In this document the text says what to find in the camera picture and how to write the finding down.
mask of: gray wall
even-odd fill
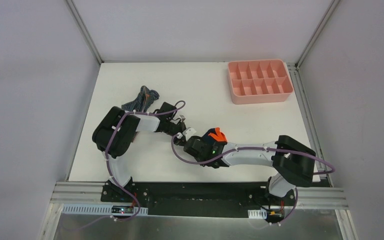
[[[63,0],[0,0],[0,240],[39,236],[98,70]]]
[[[384,1],[342,1],[301,72],[359,237],[384,239]]]
[[[105,60],[297,61],[331,0],[74,0]]]

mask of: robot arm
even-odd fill
[[[175,109],[175,106],[164,102],[162,107],[156,110],[156,113],[164,113]],[[114,106],[94,131],[92,140],[100,151],[105,151],[117,123],[124,114],[123,110]],[[175,114],[159,116],[128,115],[115,134],[109,146],[108,154],[114,159],[122,156],[129,148],[136,132],[163,132],[170,136],[178,136],[173,138],[174,144],[183,146],[183,150],[193,156],[197,162],[205,162],[221,156],[212,162],[202,164],[202,166],[219,168],[246,164],[275,168],[278,174],[269,178],[266,186],[266,192],[270,195],[281,198],[295,186],[311,186],[315,164],[313,159],[297,154],[285,155],[285,153],[258,149],[293,150],[313,156],[316,155],[313,150],[293,138],[280,135],[277,141],[268,143],[236,144],[228,142],[218,128],[210,129],[203,136],[196,136],[194,135],[196,131],[193,128],[186,127],[184,117],[181,117],[180,120],[173,120]],[[254,148],[254,150],[238,150],[244,148]]]

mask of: pink tray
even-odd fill
[[[294,91],[284,62],[279,59],[232,61],[228,70],[234,104],[284,102]]]

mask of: purple cable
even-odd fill
[[[176,102],[175,105],[177,105],[177,104],[179,104],[179,103],[183,103],[183,105],[180,106],[179,108],[174,109],[174,110],[166,111],[166,112],[161,112],[161,113],[146,113],[146,112],[140,112],[140,111],[137,111],[137,112],[128,111],[128,112],[126,112],[126,113],[121,117],[120,121],[118,121],[117,126],[115,127],[114,132],[112,132],[111,138],[109,139],[108,144],[106,145],[106,148],[105,148],[105,159],[107,159],[107,160],[110,159],[110,158],[108,157],[108,151],[110,150],[110,146],[111,146],[111,144],[113,143],[113,140],[114,140],[114,138],[116,137],[117,131],[119,130],[120,126],[122,125],[122,122],[125,120],[125,118],[126,118],[128,115],[138,114],[138,115],[149,115],[149,116],[161,116],[161,115],[165,115],[165,114],[171,114],[171,113],[174,113],[174,112],[179,111],[180,109],[182,109],[182,108],[186,105],[186,102],[183,101],[183,100],[180,100],[180,101]]]
[[[297,207],[297,203],[298,203],[298,188],[295,187],[295,202],[293,203],[293,207],[290,210],[289,214],[282,221],[280,221],[280,223],[285,222],[285,220],[287,218],[289,218],[289,216],[292,215],[292,213],[294,212],[295,208]]]
[[[316,156],[313,156],[313,155],[310,155],[308,153],[305,153],[305,152],[301,152],[301,151],[294,151],[294,150],[286,150],[286,149],[277,149],[277,148],[271,148],[271,147],[268,147],[267,148],[268,151],[276,151],[278,153],[284,153],[284,154],[296,154],[296,155],[301,155],[301,156],[304,156],[304,157],[307,157],[307,158],[310,158],[310,159],[313,159],[317,162],[320,162],[326,166],[328,166],[329,168],[331,168],[331,170],[329,171],[319,171],[319,172],[315,172],[313,173],[314,175],[322,175],[322,174],[331,174],[333,172],[336,171],[335,167],[328,163],[327,161],[321,159],[321,158],[318,158]]]
[[[120,128],[120,126],[122,125],[122,122],[124,121],[124,119],[128,116],[128,115],[131,115],[131,114],[138,114],[138,115],[149,115],[149,116],[160,116],[160,115],[165,115],[165,114],[171,114],[171,113],[177,113],[178,110],[182,109],[185,105],[186,105],[186,102],[183,101],[183,100],[180,100],[178,102],[176,102],[175,106],[177,106],[177,104],[179,103],[183,103],[182,106],[180,106],[179,108],[176,108],[174,110],[171,110],[171,111],[166,111],[166,112],[161,112],[161,113],[147,113],[147,112],[133,112],[133,111],[129,111],[129,112],[126,112],[120,119],[120,121],[118,121],[117,123],[117,126],[115,127],[114,129],[114,132],[112,133],[111,135],[111,138],[109,139],[108,141],[108,144],[106,145],[106,148],[105,148],[105,159],[107,159],[106,161],[106,168],[108,170],[108,173],[110,176],[113,176],[113,171],[111,170],[111,167],[110,167],[110,158],[108,156],[108,151],[110,149],[110,146],[111,144],[113,143],[113,140],[114,140],[114,137],[116,136],[116,133],[118,131],[118,129]],[[138,199],[133,195],[131,194],[129,191],[127,191],[118,181],[117,179],[113,176],[112,177],[115,185],[117,185],[117,187],[119,187],[123,192],[125,192],[126,194],[128,194],[136,203],[137,203],[137,212],[135,212],[133,215],[127,217],[127,218],[122,218],[122,219],[117,219],[117,221],[119,222],[124,222],[124,221],[128,221],[128,220],[131,220],[132,218],[136,217],[140,211],[141,211],[141,205],[139,204],[139,201]],[[97,222],[98,220],[100,220],[102,218],[98,218],[96,221],[93,221],[89,224],[93,224],[95,222]]]
[[[106,161],[106,168],[108,169],[108,173],[110,176],[113,176],[113,171],[111,170],[111,167],[110,167],[110,161]],[[137,211],[129,216],[129,217],[126,217],[126,218],[121,218],[121,219],[117,219],[117,218],[114,218],[116,219],[118,222],[124,222],[124,221],[128,221],[128,220],[131,220],[132,218],[136,217],[140,212],[141,212],[141,205],[139,204],[139,201],[138,199],[133,195],[131,194],[129,191],[127,191],[118,181],[115,177],[112,177],[112,180],[114,180],[114,183],[115,185],[117,185],[117,187],[119,187],[123,192],[125,192],[126,194],[128,194],[132,199],[133,201],[135,201],[137,203]]]
[[[201,165],[201,164],[209,164],[221,157],[223,157],[224,155],[227,155],[227,154],[230,154],[232,152],[237,152],[237,151],[242,151],[242,150],[261,150],[261,151],[266,151],[266,149],[264,147],[258,147],[258,146],[243,146],[243,147],[238,147],[237,150],[236,149],[230,149],[230,150],[227,150],[225,152],[223,152],[222,154],[220,155],[217,155],[209,160],[206,160],[206,161],[189,161],[189,160],[186,160],[184,158],[182,158],[175,150],[175,138],[177,137],[177,135],[174,135],[172,138],[171,138],[171,149],[173,150],[173,153],[174,155],[180,159],[182,162],[185,162],[187,164],[195,164],[195,165]],[[286,154],[296,154],[296,155],[301,155],[301,156],[304,156],[304,157],[307,157],[307,158],[310,158],[310,159],[313,159],[317,162],[320,162],[328,167],[331,168],[331,170],[329,171],[320,171],[320,172],[315,172],[314,175],[321,175],[321,174],[331,174],[333,172],[335,172],[335,167],[328,163],[327,161],[323,160],[323,159],[320,159],[316,156],[313,156],[313,155],[310,155],[308,153],[305,153],[305,152],[301,152],[301,151],[294,151],[294,150],[286,150],[286,149],[277,149],[277,148],[271,148],[271,147],[268,147],[267,148],[267,151],[274,151],[274,152],[279,152],[279,153],[286,153]]]

